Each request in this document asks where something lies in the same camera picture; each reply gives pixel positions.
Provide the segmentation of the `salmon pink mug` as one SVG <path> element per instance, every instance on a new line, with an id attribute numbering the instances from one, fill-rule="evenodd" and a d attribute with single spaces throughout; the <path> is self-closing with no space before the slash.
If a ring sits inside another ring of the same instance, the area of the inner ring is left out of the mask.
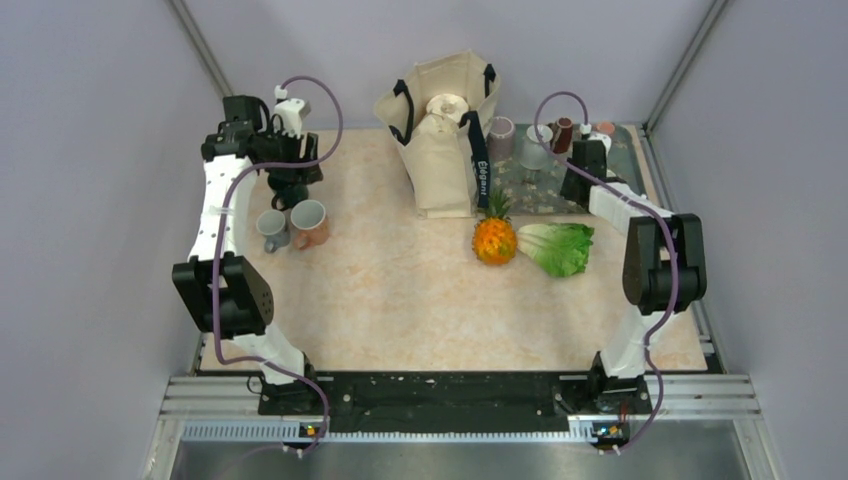
<path id="1" fill-rule="evenodd" d="M 327 210 L 317 200 L 307 199 L 295 205 L 290 221 L 296 230 L 292 244 L 298 250 L 323 245 L 330 237 Z"/>

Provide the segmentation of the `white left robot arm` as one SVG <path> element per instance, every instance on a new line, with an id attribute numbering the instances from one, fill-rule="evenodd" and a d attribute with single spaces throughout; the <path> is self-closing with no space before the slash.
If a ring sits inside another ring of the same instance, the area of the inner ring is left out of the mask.
<path id="1" fill-rule="evenodd" d="M 297 413 L 319 404 L 320 386 L 306 355 L 273 325 L 271 288 L 243 253 L 249 203 L 258 164 L 307 162 L 318 138 L 303 133 L 308 101 L 277 93 L 267 107 L 254 96 L 228 96 L 224 119 L 201 145 L 205 193 L 198 233 L 187 259 L 172 268 L 172 281 L 198 329 L 216 347 L 229 342 L 261 360 L 262 395 L 282 397 Z"/>

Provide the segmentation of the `white footed mug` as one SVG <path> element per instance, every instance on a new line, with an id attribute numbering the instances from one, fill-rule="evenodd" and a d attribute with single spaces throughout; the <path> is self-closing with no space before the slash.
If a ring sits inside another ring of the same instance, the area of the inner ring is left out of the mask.
<path id="1" fill-rule="evenodd" d="M 525 183 L 534 184 L 537 174 L 548 164 L 547 150 L 552 138 L 553 131 L 545 124 L 532 124 L 527 127 L 518 155 L 518 162 L 524 169 Z"/>

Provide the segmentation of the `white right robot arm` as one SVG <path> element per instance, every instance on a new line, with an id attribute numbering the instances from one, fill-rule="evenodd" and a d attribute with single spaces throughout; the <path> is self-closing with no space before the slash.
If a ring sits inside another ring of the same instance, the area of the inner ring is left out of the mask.
<path id="1" fill-rule="evenodd" d="M 607 174 L 610 140 L 588 134 L 572 143 L 560 194 L 607 221 L 626 239 L 623 292 L 630 303 L 613 339 L 593 360 L 589 404 L 612 412 L 644 387 L 652 337 L 707 289 L 701 219 L 674 213 Z"/>

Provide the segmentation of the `dark teal mug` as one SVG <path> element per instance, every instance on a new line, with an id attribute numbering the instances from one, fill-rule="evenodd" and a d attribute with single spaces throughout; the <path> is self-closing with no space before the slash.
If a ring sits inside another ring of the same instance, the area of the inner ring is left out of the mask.
<path id="1" fill-rule="evenodd" d="M 298 203 L 309 198 L 308 187 L 304 184 L 290 184 L 283 188 L 275 189 L 271 200 L 271 207 L 284 212 L 292 209 Z"/>

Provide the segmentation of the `blue-grey patterned mug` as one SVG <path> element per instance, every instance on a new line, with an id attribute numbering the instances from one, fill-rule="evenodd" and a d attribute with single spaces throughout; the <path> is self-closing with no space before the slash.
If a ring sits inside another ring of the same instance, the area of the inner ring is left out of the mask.
<path id="1" fill-rule="evenodd" d="M 256 220 L 256 229 L 264 238 L 265 253 L 275 253 L 291 242 L 291 232 L 284 212 L 275 209 L 263 211 Z"/>

